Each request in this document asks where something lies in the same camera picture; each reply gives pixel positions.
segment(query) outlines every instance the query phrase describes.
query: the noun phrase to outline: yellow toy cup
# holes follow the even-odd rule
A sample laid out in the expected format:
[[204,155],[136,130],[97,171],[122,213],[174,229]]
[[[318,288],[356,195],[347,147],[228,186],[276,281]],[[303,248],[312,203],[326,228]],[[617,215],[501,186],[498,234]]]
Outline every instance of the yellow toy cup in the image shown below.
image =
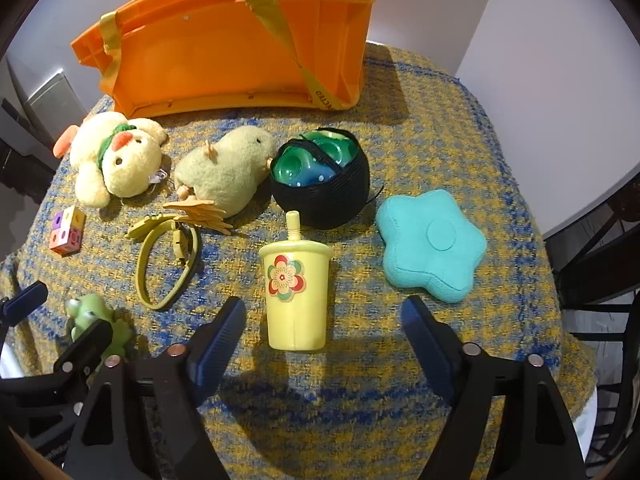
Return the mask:
[[303,240],[298,211],[287,213],[289,239],[265,245],[269,345],[276,350],[318,350],[326,338],[330,247]]

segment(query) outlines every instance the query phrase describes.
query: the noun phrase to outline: yellow and blue woven blanket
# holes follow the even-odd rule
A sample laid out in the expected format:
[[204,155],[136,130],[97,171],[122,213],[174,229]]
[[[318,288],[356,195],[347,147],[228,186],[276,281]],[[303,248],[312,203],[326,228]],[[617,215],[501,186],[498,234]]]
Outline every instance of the yellow and blue woven blanket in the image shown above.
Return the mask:
[[[305,130],[331,125],[351,130],[369,157],[376,202],[349,224],[304,231],[330,245],[328,342],[306,354],[270,349],[264,314],[264,276],[258,249],[286,236],[284,215],[268,193],[232,219],[225,237],[201,230],[201,263],[167,312],[138,304],[133,273],[139,245],[127,228],[175,199],[170,184],[133,199],[88,210],[82,250],[61,258],[47,248],[53,215],[74,204],[75,174],[66,156],[40,207],[27,243],[0,272],[0,296],[34,280],[49,299],[14,331],[13,345],[27,373],[49,371],[69,344],[65,299],[98,292],[136,331],[134,354],[156,354],[211,320],[229,295],[248,307],[246,331],[219,394],[201,407],[207,431],[233,479],[413,479],[446,420],[447,408],[429,389],[399,327],[399,305],[409,293],[389,285],[382,271],[383,241],[374,224],[377,205],[393,194],[443,188],[484,233],[488,249],[473,291],[444,304],[419,291],[435,317],[462,340],[489,354],[544,357],[558,378],[572,416],[593,391],[593,363],[563,335],[542,238],[504,161],[491,123],[460,82],[427,59],[404,50],[368,45],[366,86],[345,112],[239,109],[159,118],[168,129],[168,168],[204,139],[218,140],[242,124],[272,132],[279,143]],[[108,99],[95,111],[107,110]],[[156,244],[147,283],[152,300],[180,275],[169,235]],[[488,470],[500,420],[492,411],[475,477]]]

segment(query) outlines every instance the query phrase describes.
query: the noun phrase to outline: green scarf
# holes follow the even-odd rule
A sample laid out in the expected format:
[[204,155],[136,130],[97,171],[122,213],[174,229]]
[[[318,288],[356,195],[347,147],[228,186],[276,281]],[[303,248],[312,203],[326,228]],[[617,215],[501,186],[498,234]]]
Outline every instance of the green scarf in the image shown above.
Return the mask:
[[111,146],[113,137],[115,137],[117,133],[136,129],[137,128],[133,124],[118,124],[118,126],[116,126],[111,132],[111,135],[100,143],[100,150],[98,150],[98,160],[96,161],[96,163],[98,164],[98,168],[100,169],[100,173],[102,173],[102,160],[104,159],[104,154],[109,149],[109,146]]

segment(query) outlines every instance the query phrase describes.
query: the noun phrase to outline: white tag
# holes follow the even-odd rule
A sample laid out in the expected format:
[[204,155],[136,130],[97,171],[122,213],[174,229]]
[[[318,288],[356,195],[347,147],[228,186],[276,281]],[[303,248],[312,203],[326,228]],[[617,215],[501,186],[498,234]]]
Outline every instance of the white tag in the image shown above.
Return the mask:
[[160,184],[167,176],[166,171],[160,169],[149,175],[149,184]]

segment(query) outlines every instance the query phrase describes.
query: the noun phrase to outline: flower sticker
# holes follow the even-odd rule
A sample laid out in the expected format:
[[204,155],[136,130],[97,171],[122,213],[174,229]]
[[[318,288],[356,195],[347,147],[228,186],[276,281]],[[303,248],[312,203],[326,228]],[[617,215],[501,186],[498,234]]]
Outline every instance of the flower sticker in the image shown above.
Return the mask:
[[269,293],[280,301],[290,301],[296,292],[305,288],[305,280],[302,277],[302,264],[297,260],[287,260],[287,257],[279,254],[274,265],[267,270]]

